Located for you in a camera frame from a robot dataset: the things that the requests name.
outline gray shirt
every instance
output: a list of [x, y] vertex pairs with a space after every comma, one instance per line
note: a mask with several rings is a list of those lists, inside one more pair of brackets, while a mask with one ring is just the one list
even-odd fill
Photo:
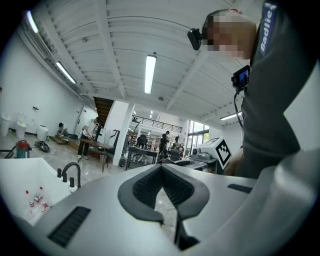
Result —
[[300, 150], [284, 111], [306, 83], [316, 57], [304, 48], [289, 16], [263, 5], [249, 83], [244, 91], [243, 155], [237, 176], [258, 178], [268, 166]]

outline floor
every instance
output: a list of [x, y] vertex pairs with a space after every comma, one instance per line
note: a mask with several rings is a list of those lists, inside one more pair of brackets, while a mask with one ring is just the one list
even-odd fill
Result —
[[[34, 146], [34, 143], [38, 140], [36, 136], [25, 135], [24, 139], [32, 147], [30, 151], [30, 158], [44, 158], [44, 160], [55, 170], [58, 168], [63, 169], [70, 162], [78, 161], [78, 153], [75, 149], [68, 145], [59, 145], [56, 142], [50, 140], [47, 144], [50, 147], [50, 152], [46, 153]], [[7, 137], [0, 136], [0, 150], [10, 150], [18, 142], [18, 139], [14, 132], [9, 131]], [[0, 152], [0, 158], [5, 158], [7, 153]], [[125, 171], [125, 167], [113, 166], [109, 163], [104, 166], [104, 172], [102, 172], [102, 166], [99, 160], [90, 157], [88, 160], [81, 159], [79, 162], [81, 168], [80, 181], [81, 185], [102, 178], [106, 176], [116, 175]], [[74, 177], [74, 183], [77, 184], [77, 172], [74, 166], [68, 169], [68, 180], [70, 177]], [[177, 222], [177, 210], [174, 208], [169, 198], [167, 197], [163, 188], [157, 195], [155, 211], [161, 213], [164, 218], [164, 225], [162, 225], [163, 231], [168, 235], [171, 241], [174, 241], [176, 222]]]

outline camera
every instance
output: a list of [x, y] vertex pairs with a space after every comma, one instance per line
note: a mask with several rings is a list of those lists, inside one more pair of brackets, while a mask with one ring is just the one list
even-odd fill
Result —
[[202, 35], [199, 31], [199, 28], [191, 28], [188, 33], [188, 38], [192, 44], [194, 50], [198, 51], [201, 46]]
[[243, 68], [239, 69], [237, 72], [235, 72], [233, 74], [233, 77], [231, 77], [232, 86], [233, 88], [235, 88], [237, 94], [243, 91], [246, 85], [249, 83], [250, 72], [250, 66], [246, 65]]

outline staircase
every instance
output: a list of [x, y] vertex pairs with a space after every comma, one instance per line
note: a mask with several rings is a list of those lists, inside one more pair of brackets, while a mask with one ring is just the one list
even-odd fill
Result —
[[96, 112], [98, 113], [98, 116], [101, 118], [101, 125], [102, 127], [104, 127], [114, 101], [111, 99], [94, 97], [94, 103], [96, 107]]

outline ceiling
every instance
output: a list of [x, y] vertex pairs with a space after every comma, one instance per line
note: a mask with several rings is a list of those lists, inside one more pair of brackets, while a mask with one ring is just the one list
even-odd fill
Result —
[[[205, 47], [195, 51], [187, 32], [201, 28], [208, 13], [231, 7], [259, 22], [262, 2], [47, 0], [32, 13], [54, 61], [74, 77], [73, 88], [83, 98], [135, 102], [148, 111], [222, 128], [237, 120], [220, 121], [235, 112], [231, 77], [249, 62], [226, 59]], [[145, 94], [146, 56], [154, 52], [152, 91]]]

